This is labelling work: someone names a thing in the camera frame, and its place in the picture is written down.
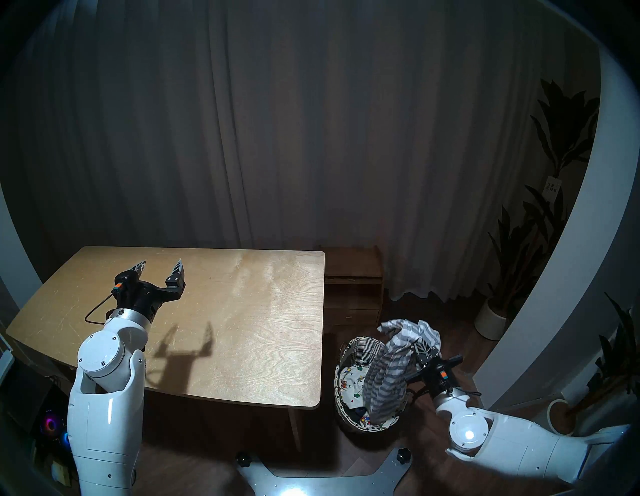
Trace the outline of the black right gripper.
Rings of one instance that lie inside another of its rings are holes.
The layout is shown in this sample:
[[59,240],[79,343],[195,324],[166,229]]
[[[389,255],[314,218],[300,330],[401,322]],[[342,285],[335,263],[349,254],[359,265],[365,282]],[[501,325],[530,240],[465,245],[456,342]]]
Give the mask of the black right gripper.
[[427,350],[423,340],[413,343],[413,355],[419,365],[417,371],[409,376],[406,384],[421,382],[423,387],[418,391],[408,389],[411,396],[439,396],[442,393],[453,394],[453,390],[460,387],[460,383],[453,373],[453,369],[463,362],[463,356],[457,354],[449,359],[443,359],[440,350],[430,347]]

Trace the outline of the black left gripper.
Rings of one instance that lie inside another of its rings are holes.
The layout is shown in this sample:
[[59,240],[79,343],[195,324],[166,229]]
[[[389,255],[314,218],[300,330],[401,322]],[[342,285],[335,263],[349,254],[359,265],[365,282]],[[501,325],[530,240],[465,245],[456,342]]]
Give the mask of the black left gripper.
[[114,278],[112,295],[116,300],[116,308],[112,310],[112,317],[122,316],[125,310],[130,310],[152,323],[164,303],[177,301],[183,295],[186,283],[181,258],[167,277],[165,288],[140,280],[146,262],[142,260],[130,271],[121,272]]

